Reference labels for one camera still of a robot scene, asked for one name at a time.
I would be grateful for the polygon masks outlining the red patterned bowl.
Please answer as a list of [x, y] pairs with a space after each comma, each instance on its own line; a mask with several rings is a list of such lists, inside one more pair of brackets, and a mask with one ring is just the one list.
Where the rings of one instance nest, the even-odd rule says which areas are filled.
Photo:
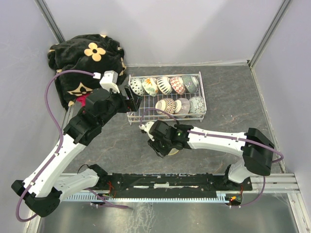
[[144, 96], [145, 94], [140, 78], [131, 78], [130, 88], [138, 96]]

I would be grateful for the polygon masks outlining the brown scale patterned bowl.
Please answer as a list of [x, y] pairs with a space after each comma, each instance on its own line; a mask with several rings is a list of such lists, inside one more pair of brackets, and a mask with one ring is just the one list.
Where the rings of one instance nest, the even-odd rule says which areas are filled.
[[155, 108], [156, 112], [160, 115], [164, 114], [162, 111], [171, 115], [175, 110], [175, 102], [171, 98], [161, 99], [156, 103]]

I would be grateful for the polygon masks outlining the white wire dish rack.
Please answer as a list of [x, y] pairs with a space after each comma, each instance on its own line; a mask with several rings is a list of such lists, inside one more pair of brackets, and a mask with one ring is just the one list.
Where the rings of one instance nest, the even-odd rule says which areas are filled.
[[136, 112], [129, 112], [130, 124], [157, 120], [202, 121], [207, 112], [201, 72], [195, 74], [170, 74], [129, 76], [128, 84], [141, 98]]

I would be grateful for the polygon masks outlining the blue triangle patterned bowl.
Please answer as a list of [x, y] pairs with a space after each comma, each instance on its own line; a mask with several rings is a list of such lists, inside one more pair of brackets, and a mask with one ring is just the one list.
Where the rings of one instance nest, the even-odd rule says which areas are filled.
[[173, 90], [179, 94], [183, 95], [186, 92], [186, 87], [183, 83], [182, 77], [175, 76], [170, 78], [170, 84]]

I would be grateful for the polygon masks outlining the purple striped bowl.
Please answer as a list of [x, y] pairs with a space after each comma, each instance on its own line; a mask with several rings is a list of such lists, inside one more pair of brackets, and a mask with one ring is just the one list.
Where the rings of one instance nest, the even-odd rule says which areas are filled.
[[188, 114], [190, 111], [190, 101], [186, 98], [179, 98], [175, 102], [175, 114]]

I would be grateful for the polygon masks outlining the grey geometric patterned bowl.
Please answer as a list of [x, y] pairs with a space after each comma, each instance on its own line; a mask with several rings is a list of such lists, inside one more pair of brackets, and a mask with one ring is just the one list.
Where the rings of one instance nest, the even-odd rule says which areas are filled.
[[192, 75], [184, 75], [182, 76], [182, 80], [189, 93], [194, 94], [197, 91], [199, 82], [196, 77]]

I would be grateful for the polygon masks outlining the multicolour bowl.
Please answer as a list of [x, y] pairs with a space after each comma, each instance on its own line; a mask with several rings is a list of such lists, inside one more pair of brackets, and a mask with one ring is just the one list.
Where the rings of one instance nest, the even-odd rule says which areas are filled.
[[190, 102], [190, 114], [203, 114], [206, 112], [206, 106], [204, 99], [200, 96], [192, 97], [189, 99]]

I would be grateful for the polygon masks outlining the yellow teal sun bowl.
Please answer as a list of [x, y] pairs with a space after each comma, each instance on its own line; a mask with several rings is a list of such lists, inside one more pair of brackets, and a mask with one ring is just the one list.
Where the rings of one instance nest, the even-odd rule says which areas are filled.
[[168, 156], [175, 155], [175, 154], [177, 154], [178, 152], [180, 152], [180, 150], [172, 149], [172, 150], [168, 153]]

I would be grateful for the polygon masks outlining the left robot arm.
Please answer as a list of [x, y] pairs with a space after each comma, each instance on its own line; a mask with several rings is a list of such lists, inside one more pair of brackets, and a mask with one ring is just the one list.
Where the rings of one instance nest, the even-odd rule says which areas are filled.
[[108, 174], [99, 165], [59, 181], [69, 163], [102, 132], [102, 127], [117, 113], [136, 112], [142, 97], [125, 86], [126, 96], [121, 91], [94, 89], [86, 98], [85, 105], [61, 131], [59, 142], [42, 164], [25, 180], [16, 180], [11, 185], [36, 216], [51, 214], [67, 197], [87, 188], [103, 189]]

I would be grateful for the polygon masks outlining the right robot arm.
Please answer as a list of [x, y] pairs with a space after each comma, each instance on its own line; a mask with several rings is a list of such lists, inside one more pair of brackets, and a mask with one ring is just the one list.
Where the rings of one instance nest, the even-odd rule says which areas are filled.
[[233, 154], [239, 160], [230, 165], [223, 184], [234, 190], [251, 175], [269, 176], [273, 163], [274, 144], [258, 129], [247, 132], [224, 133], [208, 131], [192, 125], [168, 125], [162, 120], [140, 126], [149, 136], [148, 144], [160, 157], [173, 150], [207, 149]]

